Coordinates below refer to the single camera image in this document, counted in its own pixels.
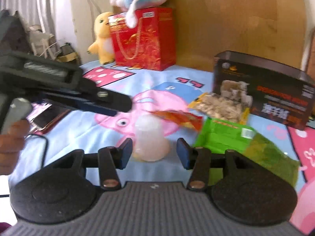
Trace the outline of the person's left hand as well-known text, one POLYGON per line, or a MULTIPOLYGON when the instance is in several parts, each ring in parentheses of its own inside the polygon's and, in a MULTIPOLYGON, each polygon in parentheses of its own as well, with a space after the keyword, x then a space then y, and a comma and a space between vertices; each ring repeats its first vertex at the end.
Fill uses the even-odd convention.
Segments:
POLYGON ((15 122, 7 134, 1 135, 0 142, 0 174, 10 175, 19 160, 20 152, 25 146, 25 138, 30 130, 26 119, 15 122))

